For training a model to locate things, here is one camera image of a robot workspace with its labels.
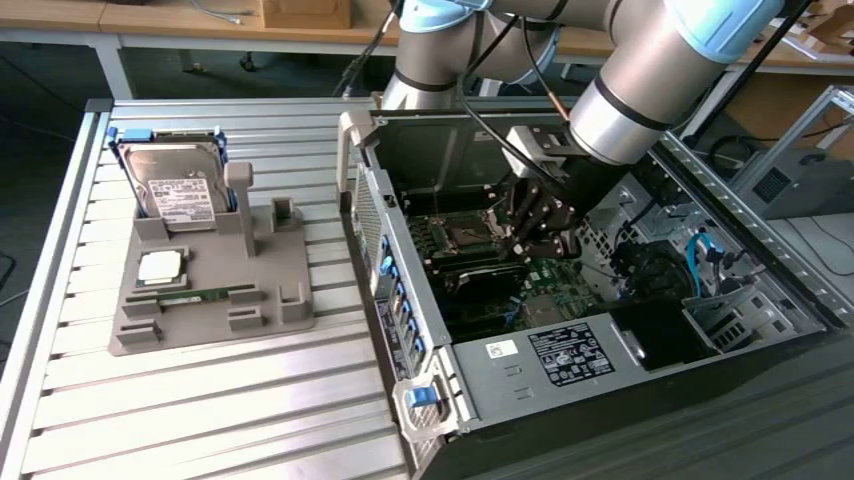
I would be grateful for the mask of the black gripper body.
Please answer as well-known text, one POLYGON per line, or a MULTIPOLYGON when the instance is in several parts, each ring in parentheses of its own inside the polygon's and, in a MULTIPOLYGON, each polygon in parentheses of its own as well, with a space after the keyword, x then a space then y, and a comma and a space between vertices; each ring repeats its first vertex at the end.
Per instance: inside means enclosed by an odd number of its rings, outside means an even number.
POLYGON ((601 162, 591 156, 565 157, 561 165, 549 164, 546 172, 562 184, 558 195, 569 204, 574 217, 583 218, 629 173, 629 166, 601 162))

